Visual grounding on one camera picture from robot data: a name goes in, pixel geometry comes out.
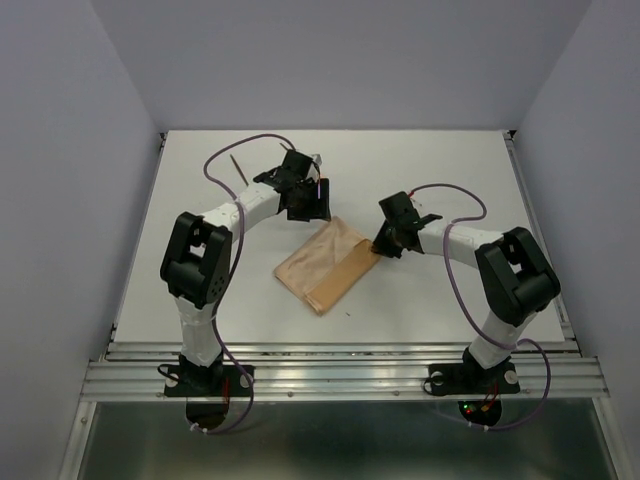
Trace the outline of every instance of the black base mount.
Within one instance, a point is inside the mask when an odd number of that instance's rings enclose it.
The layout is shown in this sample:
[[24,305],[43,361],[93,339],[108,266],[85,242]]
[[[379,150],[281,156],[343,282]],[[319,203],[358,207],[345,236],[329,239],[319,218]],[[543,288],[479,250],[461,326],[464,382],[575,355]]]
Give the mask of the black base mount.
[[[168,365],[167,373],[178,379],[165,382],[165,397],[222,397],[225,384],[228,381],[227,394],[229,397],[248,397],[249,385],[234,365],[223,365],[222,355],[209,367],[194,365],[180,355],[178,365]],[[253,378],[255,368],[252,365],[242,365]]]
[[465,350],[462,363],[434,363],[429,365],[429,377],[423,389],[429,395],[445,397],[447,395],[485,395],[495,386],[500,395],[513,395],[520,392],[520,383],[516,367],[508,357],[495,367],[483,369]]

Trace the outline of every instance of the white table surface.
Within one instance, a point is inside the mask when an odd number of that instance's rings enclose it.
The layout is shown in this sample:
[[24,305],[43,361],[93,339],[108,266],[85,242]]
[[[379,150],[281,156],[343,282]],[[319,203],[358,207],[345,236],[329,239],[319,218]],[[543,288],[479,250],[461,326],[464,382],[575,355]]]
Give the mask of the white table surface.
[[[117,342],[180,342],[180,323],[159,270],[175,218],[201,213],[227,201],[202,175],[215,150],[250,131],[171,131],[118,319]],[[373,239],[382,224],[378,201],[424,183],[449,182],[469,188],[487,204],[478,228],[531,228],[501,132],[455,131],[282,131],[297,149],[322,155],[331,180],[331,211]],[[276,140],[262,139],[233,151],[248,178],[279,165]],[[228,155],[211,172],[239,192],[244,184]],[[438,189],[417,198],[428,211],[453,218],[477,213],[473,200]],[[451,291],[442,257],[405,252],[365,275],[323,317],[273,277],[273,269],[302,245],[321,222],[287,222],[282,214],[265,220],[246,237],[232,286],[220,308],[219,326],[230,342],[414,343],[469,342],[467,325]],[[478,273],[464,265],[454,272],[470,311],[480,323],[488,305]],[[553,305],[525,335],[562,341]]]

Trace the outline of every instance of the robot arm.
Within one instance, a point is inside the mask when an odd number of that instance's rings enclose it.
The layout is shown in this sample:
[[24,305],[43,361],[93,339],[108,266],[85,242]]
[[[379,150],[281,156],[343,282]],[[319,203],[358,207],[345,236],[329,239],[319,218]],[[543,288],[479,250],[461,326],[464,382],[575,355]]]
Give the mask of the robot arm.
[[221,346],[211,322],[230,280],[231,247],[261,221],[287,211],[289,220],[329,220],[329,180],[320,178],[320,157],[289,150],[281,166],[264,172],[238,195],[201,215],[176,219],[160,269],[174,296],[182,327],[180,378],[203,389],[215,381]]
[[[396,258],[404,249],[444,254],[447,220],[436,214],[421,216],[404,192],[380,206],[385,222],[373,243],[377,253]],[[465,351],[463,373],[482,384],[495,382],[524,329],[560,293],[560,283],[531,233],[521,227],[502,233],[455,226],[449,233],[448,257],[480,272],[490,307],[481,330],[495,341],[479,335]],[[463,382],[472,384],[474,379]]]

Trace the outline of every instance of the purple cable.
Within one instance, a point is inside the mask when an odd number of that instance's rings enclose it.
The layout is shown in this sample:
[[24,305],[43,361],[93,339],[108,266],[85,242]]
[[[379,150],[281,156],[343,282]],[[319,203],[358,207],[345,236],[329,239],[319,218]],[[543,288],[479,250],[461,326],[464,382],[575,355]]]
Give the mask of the purple cable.
[[213,155],[211,155],[207,159],[207,161],[204,163],[204,166],[202,168],[204,176],[207,178],[207,180],[210,180],[211,182],[213,182],[216,185],[218,185],[219,187],[221,187],[225,192],[227,192],[229,194],[229,196],[231,197],[231,199],[238,206],[238,220],[239,220],[239,222],[238,222],[239,223],[238,249],[236,250],[236,256],[233,259],[233,264],[231,265],[231,270],[229,271],[229,281],[227,282],[227,286],[226,286],[224,292],[222,292],[222,296],[218,300],[218,303],[216,304],[215,308],[213,309],[213,315],[212,315],[212,318],[211,318],[211,327],[213,328],[213,334],[215,335],[216,340],[220,344],[220,348],[222,349],[223,353],[229,358],[229,360],[231,360],[231,363],[233,363],[233,365],[236,367],[236,369],[238,369],[240,374],[247,380],[247,383],[249,384],[249,403],[247,404],[246,408],[244,409],[244,412],[242,412],[242,415],[240,415],[237,418],[237,420],[234,421],[232,424],[230,424],[230,425],[228,425],[226,427],[223,427],[223,428],[217,428],[215,430],[206,430],[205,431],[204,429],[200,428],[197,424],[192,423],[191,421],[187,420],[187,423],[189,424],[191,429],[197,430],[198,432],[206,434],[206,435],[218,435],[218,434],[221,434],[221,433],[227,433],[227,432],[233,430],[234,428],[236,428],[238,425],[240,425],[240,423],[242,423],[244,421],[244,419],[247,418],[247,415],[249,415],[249,412],[251,411],[251,408],[253,407],[253,401],[254,401],[254,398],[255,398],[255,393],[254,393],[254,389],[253,389],[253,378],[251,378],[251,375],[249,375],[249,373],[244,369],[244,367],[242,365],[240,365],[240,362],[238,362],[238,360],[236,360],[236,358],[231,354],[231,352],[227,348],[227,345],[222,340],[222,337],[220,336],[220,332],[218,331],[218,321],[217,321],[218,306],[220,305],[220,302],[222,301],[222,298],[227,293],[227,289],[229,288],[229,285],[231,284],[231,280],[233,279],[233,275],[236,273],[236,268],[238,268],[238,262],[240,261],[240,254],[242,253],[242,247],[244,246],[244,234],[245,234],[244,208],[242,208],[242,205],[238,203],[238,196],[235,194],[235,192],[233,190],[231,190],[231,188],[229,188],[221,180],[218,180],[217,178],[212,177],[209,174],[208,169],[209,169],[209,165],[211,164],[211,162],[213,162],[213,160],[215,160],[217,157],[219,157],[223,153],[228,152],[232,148],[235,148],[235,147],[237,147],[239,145],[251,142],[253,140],[258,140],[259,138],[277,138],[277,139],[282,140],[283,142],[286,142],[291,147],[292,150],[296,149],[295,146],[293,145],[293,143],[291,143],[291,141],[288,138],[283,137],[282,135],[278,135],[276,133],[260,133],[258,135],[253,135],[251,137],[247,137],[247,138],[244,138],[242,140],[238,140],[237,142],[234,142],[231,145],[227,145],[226,147],[221,148],[220,150],[215,152]]
[[471,313],[469,312],[469,309],[467,308],[466,304],[464,303],[464,300],[462,298],[462,294],[460,293],[460,289],[458,288],[458,284],[457,284],[456,279],[455,279],[455,277],[453,275],[453,269],[451,268],[451,259],[449,258],[449,235],[450,235],[451,230],[453,229],[453,227],[455,227],[456,224],[458,224],[460,222],[475,222],[475,221],[484,219],[487,216],[487,206],[482,201],[482,199],[480,197],[478,197],[475,193],[467,190],[464,187],[460,187],[460,186],[454,185],[452,183],[430,183],[430,184],[427,184],[427,185],[420,185],[419,187],[416,187],[413,190],[411,190],[409,192],[409,196],[413,196],[413,194],[415,194],[419,190],[426,190],[427,188],[436,188],[436,187],[452,188],[454,190],[458,190],[459,192],[465,193],[468,196],[470,196],[471,198],[473,198],[476,202],[478,202],[478,204],[482,208],[482,213],[480,215],[477,215],[477,216],[474,216],[474,217],[459,217],[459,218],[453,219],[449,223],[449,225],[447,225],[447,228],[444,231],[444,237],[443,237],[443,240],[442,240],[442,256],[444,258],[444,265],[445,265],[445,268],[447,270],[447,276],[449,277],[449,282],[451,283],[451,288],[453,289],[453,294],[455,295],[456,300],[458,301],[458,305],[460,306],[460,309],[462,310],[462,313],[464,314],[465,318],[467,319],[467,321],[469,322],[471,327],[475,330],[475,332],[481,338],[483,338],[484,340],[486,340],[490,344],[495,345],[496,347],[502,348],[503,350],[515,350],[518,345],[522,345],[523,343],[530,343],[531,345],[533,345],[540,352],[540,355],[542,355],[542,359],[544,360],[544,364],[545,364],[545,367],[546,367],[546,370],[547,370],[547,382],[546,382],[546,385],[545,385],[544,392],[542,394],[542,398],[540,399],[540,402],[538,403],[536,408],[534,408],[533,411],[529,415],[527,415],[526,417],[518,420],[517,422],[510,423],[508,425],[502,425],[502,426],[489,427],[488,428],[488,430],[492,430],[492,431],[511,430],[512,428],[519,427],[520,425],[528,422],[533,417],[535,417],[538,414],[538,412],[540,412],[540,409],[544,405],[544,402],[547,400],[547,397],[549,396],[549,390],[551,389],[551,365],[549,363],[549,358],[547,357],[547,354],[545,353],[543,348],[540,346],[540,344],[538,342],[536,342],[535,340],[532,340],[530,338],[522,338],[522,339],[518,340],[518,342],[515,345],[509,345],[509,344],[501,343],[501,342],[498,342],[498,341],[494,340],[493,338],[491,338],[489,335],[487,335],[486,333],[484,333],[482,331],[482,329],[478,326],[478,324],[475,322],[475,320],[471,316]]

